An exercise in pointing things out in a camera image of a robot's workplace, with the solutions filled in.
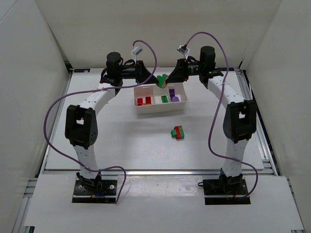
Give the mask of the purple rounded lego brick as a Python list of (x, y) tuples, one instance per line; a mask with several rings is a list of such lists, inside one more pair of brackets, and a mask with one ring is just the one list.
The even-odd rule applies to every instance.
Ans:
[(171, 98), (171, 102), (179, 102), (179, 98), (177, 96), (173, 96)]

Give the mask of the green lego plate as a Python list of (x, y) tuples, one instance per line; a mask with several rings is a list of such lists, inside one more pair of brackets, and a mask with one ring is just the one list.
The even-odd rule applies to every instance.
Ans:
[(161, 96), (161, 101), (162, 101), (162, 103), (168, 103), (169, 102), (167, 96)]

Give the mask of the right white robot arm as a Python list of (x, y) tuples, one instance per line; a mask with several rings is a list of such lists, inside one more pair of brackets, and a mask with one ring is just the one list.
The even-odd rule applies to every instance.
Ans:
[(227, 138), (226, 155), (221, 174), (215, 181), (205, 181), (203, 185), (212, 194), (219, 191), (230, 195), (238, 193), (242, 188), (243, 156), (247, 143), (257, 128), (257, 106), (253, 100), (245, 100), (229, 84), (215, 63), (215, 49), (203, 46), (200, 49), (199, 60), (193, 57), (179, 59), (170, 75), (164, 76), (166, 86), (169, 83), (182, 83), (190, 76), (197, 75), (204, 87), (219, 100), (219, 105), (225, 108), (223, 131)]

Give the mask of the red green watermelon lego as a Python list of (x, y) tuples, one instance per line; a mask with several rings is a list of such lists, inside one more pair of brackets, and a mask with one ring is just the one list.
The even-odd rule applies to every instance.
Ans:
[(143, 98), (138, 98), (137, 99), (137, 105), (142, 106), (143, 105)]

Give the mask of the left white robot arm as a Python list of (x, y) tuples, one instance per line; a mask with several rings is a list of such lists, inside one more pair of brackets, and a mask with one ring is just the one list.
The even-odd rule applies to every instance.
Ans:
[(91, 194), (104, 190), (94, 152), (98, 137), (97, 114), (118, 94), (124, 78), (136, 79), (137, 83), (159, 83), (142, 61), (124, 62), (118, 52), (111, 52), (107, 55), (106, 68), (101, 73), (96, 91), (80, 104), (67, 108), (65, 137), (81, 163), (77, 177), (82, 187)]

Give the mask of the purple lego plate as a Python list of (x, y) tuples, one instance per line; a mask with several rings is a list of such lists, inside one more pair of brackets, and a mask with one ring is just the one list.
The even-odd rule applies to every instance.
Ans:
[(169, 95), (170, 95), (170, 98), (172, 98), (172, 97), (175, 96), (175, 91), (174, 91), (174, 89), (169, 89)]

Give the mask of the green purple round lego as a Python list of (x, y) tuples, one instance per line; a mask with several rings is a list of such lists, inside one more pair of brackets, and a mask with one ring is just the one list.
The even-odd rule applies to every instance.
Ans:
[(165, 88), (167, 86), (166, 80), (169, 78), (167, 74), (157, 75), (158, 84), (157, 86), (159, 88)]

